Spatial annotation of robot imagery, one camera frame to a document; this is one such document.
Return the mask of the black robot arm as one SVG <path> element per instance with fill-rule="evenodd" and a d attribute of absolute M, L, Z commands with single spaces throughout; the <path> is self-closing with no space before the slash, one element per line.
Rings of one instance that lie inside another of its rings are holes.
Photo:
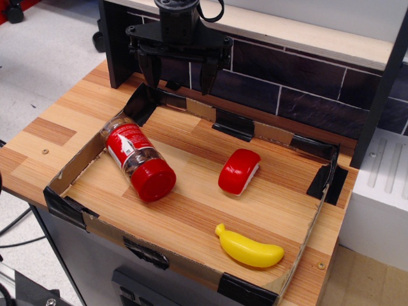
<path fill-rule="evenodd" d="M 224 15 L 206 18 L 199 1 L 156 1 L 159 21 L 130 25 L 126 34 L 129 51 L 138 59 L 148 85 L 156 88 L 161 79 L 162 59 L 201 64 L 200 86 L 203 95 L 210 94 L 217 73 L 231 66 L 233 40 L 208 28 L 204 21 L 214 23 Z"/>

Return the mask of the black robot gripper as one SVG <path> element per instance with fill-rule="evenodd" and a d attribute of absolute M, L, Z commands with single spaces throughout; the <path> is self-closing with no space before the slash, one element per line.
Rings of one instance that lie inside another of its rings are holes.
<path fill-rule="evenodd" d="M 129 49 L 148 85 L 159 85 L 161 59 L 198 62 L 201 93 L 210 94 L 218 71 L 230 66 L 233 42 L 204 23 L 217 22 L 223 13 L 206 18 L 200 6 L 160 6 L 158 22 L 128 26 Z"/>

